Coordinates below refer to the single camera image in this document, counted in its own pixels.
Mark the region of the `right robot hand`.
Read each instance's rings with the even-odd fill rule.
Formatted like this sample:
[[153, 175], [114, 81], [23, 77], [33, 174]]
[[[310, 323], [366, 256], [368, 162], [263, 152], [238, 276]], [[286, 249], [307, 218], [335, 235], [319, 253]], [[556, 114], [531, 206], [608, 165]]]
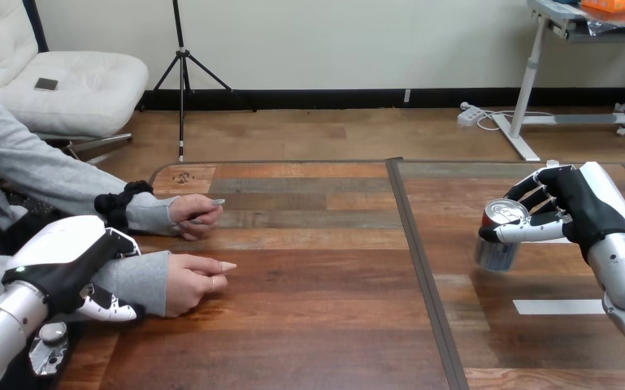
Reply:
[[625, 199], [597, 162], [581, 167], [540, 168], [504, 196], [519, 202], [528, 217], [482, 225], [479, 235], [490, 243], [522, 243], [566, 238], [580, 247], [583, 258], [600, 241], [625, 235]]

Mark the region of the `person's hand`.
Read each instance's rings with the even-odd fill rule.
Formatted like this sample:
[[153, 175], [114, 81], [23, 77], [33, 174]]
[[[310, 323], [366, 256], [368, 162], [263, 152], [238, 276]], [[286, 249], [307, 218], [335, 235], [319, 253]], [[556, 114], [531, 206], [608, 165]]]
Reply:
[[228, 286], [227, 273], [237, 264], [190, 254], [168, 258], [165, 317], [175, 318], [196, 308], [209, 294]]
[[210, 199], [201, 194], [177, 197], [169, 206], [170, 220], [187, 241], [198, 241], [219, 226], [224, 199]]

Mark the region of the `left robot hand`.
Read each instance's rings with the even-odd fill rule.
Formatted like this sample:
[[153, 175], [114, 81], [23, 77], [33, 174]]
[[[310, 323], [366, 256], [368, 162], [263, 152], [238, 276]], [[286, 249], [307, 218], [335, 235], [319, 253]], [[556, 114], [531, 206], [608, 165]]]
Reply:
[[141, 319], [145, 308], [119, 299], [92, 278], [107, 262], [140, 253], [133, 238], [99, 217], [69, 217], [45, 226], [13, 255], [2, 282], [28, 284], [42, 293], [50, 317], [131, 322]]

